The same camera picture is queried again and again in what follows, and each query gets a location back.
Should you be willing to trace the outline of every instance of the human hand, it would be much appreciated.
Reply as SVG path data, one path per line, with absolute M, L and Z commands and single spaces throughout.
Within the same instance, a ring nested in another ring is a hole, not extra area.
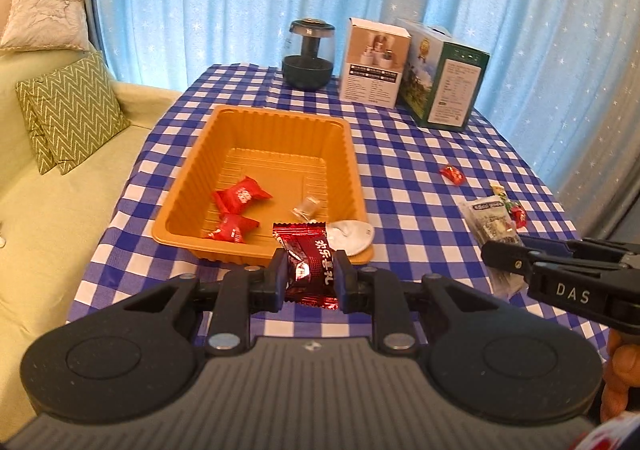
M 600 420 L 605 422 L 626 409 L 629 388 L 640 386 L 640 345 L 623 345 L 618 331 L 609 330 L 609 360 L 604 366 Z

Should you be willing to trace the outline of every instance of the table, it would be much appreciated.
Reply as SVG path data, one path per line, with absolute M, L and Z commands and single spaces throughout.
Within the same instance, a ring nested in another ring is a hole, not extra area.
M 522 203 L 529 216 L 527 233 L 551 239 L 575 235 L 551 191 L 478 112 L 473 112 L 465 133 L 418 129 L 404 109 L 341 102 L 335 80 L 323 90 L 302 92 L 284 85 L 275 68 L 212 66 L 148 135 L 68 320 L 180 273 L 195 273 L 202 281 L 212 281 L 233 267 L 159 245 L 150 233 L 167 191 L 215 104 L 346 119 L 353 133 L 369 222 L 376 228 L 372 264 L 391 269 L 401 279 L 419 281 L 425 273 L 441 273 L 490 292 L 479 248 L 455 204 L 460 197 L 469 200 L 490 194 L 490 181 L 502 183 L 509 196 Z M 447 163 L 465 172 L 466 185 L 456 187 L 438 173 Z M 574 329 L 604 355 L 603 326 L 521 294 L 511 303 Z M 254 335 L 305 337 L 369 335 L 370 318 L 286 303 L 280 313 L 255 315 L 251 331 Z

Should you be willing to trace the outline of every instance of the black lid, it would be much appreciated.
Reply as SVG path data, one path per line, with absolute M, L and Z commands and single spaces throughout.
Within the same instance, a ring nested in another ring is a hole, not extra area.
M 289 31 L 307 37 L 332 37 L 335 26 L 321 19 L 304 18 L 292 21 Z

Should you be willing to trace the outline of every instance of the red candy wrapper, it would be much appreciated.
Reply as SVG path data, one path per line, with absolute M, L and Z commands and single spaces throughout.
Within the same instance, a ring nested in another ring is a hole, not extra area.
M 334 291 L 333 250 L 324 223 L 274 223 L 273 236 L 289 253 L 285 300 L 338 309 Z
M 466 181 L 465 175 L 453 165 L 442 167 L 440 173 L 456 186 L 460 186 Z
M 511 206 L 509 210 L 511 219 L 516 223 L 516 230 L 518 228 L 524 228 L 527 225 L 527 213 L 518 205 Z
M 216 190 L 211 193 L 220 214 L 240 215 L 254 199 L 271 199 L 273 196 L 260 188 L 258 182 L 246 176 L 234 186 L 226 190 Z
M 244 234 L 260 226 L 258 221 L 235 214 L 225 214 L 218 227 L 207 237 L 216 241 L 244 244 Z

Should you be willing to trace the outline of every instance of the box label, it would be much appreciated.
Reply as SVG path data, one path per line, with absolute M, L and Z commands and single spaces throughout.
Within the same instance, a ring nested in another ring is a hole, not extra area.
M 396 100 L 398 77 L 399 73 L 395 71 L 350 64 L 348 75 L 344 77 L 342 97 L 354 102 L 393 104 Z
M 461 127 L 481 72 L 478 66 L 447 58 L 428 121 Z

